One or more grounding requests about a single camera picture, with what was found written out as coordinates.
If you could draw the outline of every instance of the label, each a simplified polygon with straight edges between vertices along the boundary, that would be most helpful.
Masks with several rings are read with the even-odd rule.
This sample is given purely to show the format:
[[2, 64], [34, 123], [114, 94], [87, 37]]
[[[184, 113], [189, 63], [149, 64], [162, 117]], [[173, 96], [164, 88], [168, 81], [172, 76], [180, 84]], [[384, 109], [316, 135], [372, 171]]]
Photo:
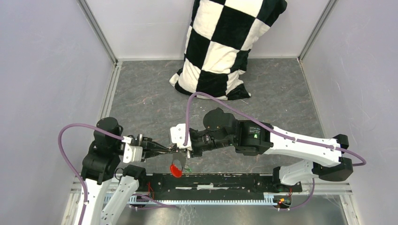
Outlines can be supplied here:
[[249, 134], [250, 135], [252, 135], [252, 134], [260, 134], [260, 132], [261, 132], [261, 129], [260, 128], [258, 128], [258, 127], [249, 127]]

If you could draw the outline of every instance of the black and white checkered pillow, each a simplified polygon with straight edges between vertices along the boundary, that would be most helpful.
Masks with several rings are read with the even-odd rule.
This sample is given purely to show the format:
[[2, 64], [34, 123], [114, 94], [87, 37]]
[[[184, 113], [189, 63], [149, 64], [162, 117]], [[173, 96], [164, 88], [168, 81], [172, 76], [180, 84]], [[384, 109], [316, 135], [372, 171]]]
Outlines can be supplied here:
[[195, 0], [184, 66], [170, 79], [183, 94], [202, 91], [221, 100], [249, 98], [239, 75], [261, 35], [286, 9], [285, 0]]

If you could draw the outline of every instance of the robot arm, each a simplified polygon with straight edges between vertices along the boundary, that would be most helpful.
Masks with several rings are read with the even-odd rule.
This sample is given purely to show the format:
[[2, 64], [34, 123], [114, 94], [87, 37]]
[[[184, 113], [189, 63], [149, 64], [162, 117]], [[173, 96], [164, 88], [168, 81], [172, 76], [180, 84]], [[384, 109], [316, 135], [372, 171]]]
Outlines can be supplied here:
[[[203, 131], [190, 128], [190, 137], [186, 146], [183, 145], [185, 124], [179, 124], [170, 129], [171, 141], [178, 148], [185, 149], [188, 158], [200, 157], [204, 151], [233, 145], [236, 153], [246, 156], [280, 154], [304, 159], [290, 166], [274, 169], [274, 183], [288, 186], [301, 180], [318, 177], [327, 181], [344, 181], [353, 172], [352, 161], [342, 157], [341, 151], [285, 139], [250, 120], [237, 120], [231, 113], [224, 113], [220, 108], [207, 113], [203, 124], [205, 126]], [[291, 133], [267, 123], [263, 124], [278, 133], [294, 136], [296, 139], [344, 149], [349, 146], [348, 137], [345, 135], [337, 135], [329, 139], [315, 138]]]
[[[88, 192], [88, 203], [85, 210], [85, 217], [83, 217], [82, 224], [84, 225], [115, 225], [119, 219], [123, 209], [128, 200], [139, 187], [141, 177], [145, 176], [145, 169], [133, 165], [127, 166], [123, 170], [123, 176], [120, 179], [112, 198], [102, 209], [104, 198], [111, 183], [111, 179], [98, 184], [97, 180], [86, 179]], [[77, 211], [81, 212], [84, 203], [83, 194], [80, 197]]]
[[[124, 163], [142, 162], [146, 158], [177, 152], [185, 152], [187, 158], [193, 158], [202, 156], [204, 151], [234, 146], [236, 153], [245, 156], [281, 154], [303, 159], [290, 166], [274, 168], [272, 182], [267, 182], [273, 187], [292, 187], [301, 180], [317, 177], [328, 181], [344, 181], [353, 172], [351, 160], [344, 158], [341, 151], [284, 139], [250, 120], [237, 120], [231, 113], [224, 113], [220, 108], [207, 113], [203, 124], [205, 130], [202, 131], [190, 128], [186, 146], [183, 145], [185, 124], [179, 124], [170, 129], [170, 139], [173, 143], [170, 147], [162, 146], [142, 135], [138, 135], [137, 138], [131, 135], [124, 136], [124, 140], [120, 141], [95, 131], [95, 140], [83, 160], [81, 174], [89, 191], [86, 207], [88, 216], [84, 217], [83, 224], [116, 224], [128, 199], [139, 189], [138, 179], [145, 175], [145, 169], [130, 165], [123, 171], [121, 183], [114, 196], [102, 210], [107, 188], [120, 163], [119, 156], [123, 156]], [[345, 135], [330, 139], [314, 138], [290, 133], [267, 123], [263, 124], [279, 133], [294, 136], [296, 139], [343, 149], [349, 146]], [[123, 131], [115, 118], [104, 118], [97, 123], [97, 127], [119, 136]], [[270, 186], [265, 185], [267, 190], [278, 189]], [[82, 210], [82, 206], [83, 199], [80, 201], [78, 211]]]

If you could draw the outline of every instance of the light gray wall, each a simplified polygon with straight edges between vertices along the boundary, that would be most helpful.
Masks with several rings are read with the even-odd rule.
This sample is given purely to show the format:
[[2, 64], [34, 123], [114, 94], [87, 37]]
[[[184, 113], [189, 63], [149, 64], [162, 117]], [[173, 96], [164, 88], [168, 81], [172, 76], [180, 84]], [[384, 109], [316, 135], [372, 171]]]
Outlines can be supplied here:
[[347, 134], [367, 159], [350, 177], [365, 225], [397, 222], [397, 8], [340, 0], [303, 62], [326, 135]]
[[[0, 223], [60, 224], [74, 175], [57, 145], [94, 124], [112, 63], [75, 0], [0, 2]], [[92, 131], [67, 131], [79, 169]]]
[[[298, 56], [328, 0], [286, 0], [286, 11], [250, 57]], [[193, 0], [87, 0], [120, 59], [184, 57]]]

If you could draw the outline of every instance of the gray floor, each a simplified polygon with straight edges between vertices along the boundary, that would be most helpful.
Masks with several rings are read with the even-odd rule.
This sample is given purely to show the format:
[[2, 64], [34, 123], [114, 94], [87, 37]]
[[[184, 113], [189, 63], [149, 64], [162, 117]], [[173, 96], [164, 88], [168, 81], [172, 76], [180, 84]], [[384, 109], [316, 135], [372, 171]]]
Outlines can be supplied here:
[[[169, 145], [171, 126], [184, 123], [188, 96], [175, 91], [170, 77], [182, 67], [181, 60], [123, 62], [110, 116], [124, 127], [123, 134], [143, 133]], [[300, 66], [296, 59], [252, 59], [241, 75], [251, 98], [227, 104], [260, 121], [294, 133], [322, 137], [321, 127]], [[195, 99], [191, 108], [191, 127], [203, 130], [203, 116], [218, 104]], [[270, 173], [276, 166], [299, 159], [288, 156], [256, 157], [236, 154], [233, 148], [205, 152], [201, 158], [187, 160], [193, 173]], [[149, 173], [169, 173], [171, 155], [140, 163]]]

